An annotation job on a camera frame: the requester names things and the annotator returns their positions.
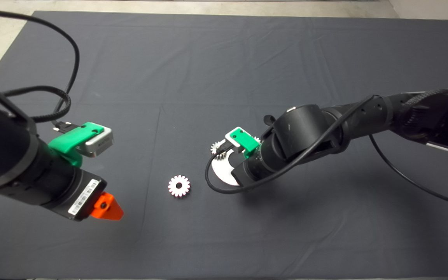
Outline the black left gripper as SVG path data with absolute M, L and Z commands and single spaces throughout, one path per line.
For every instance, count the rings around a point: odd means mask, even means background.
M 96 219 L 119 221 L 124 211 L 114 195 L 103 192 L 107 182 L 102 177 L 78 170 L 70 188 L 51 203 L 51 211 L 72 221 L 91 215 Z

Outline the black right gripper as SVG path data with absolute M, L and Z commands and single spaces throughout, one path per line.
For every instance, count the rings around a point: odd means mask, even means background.
M 259 157 L 250 157 L 238 164 L 232 176 L 240 187 L 249 186 L 264 178 L 264 165 Z

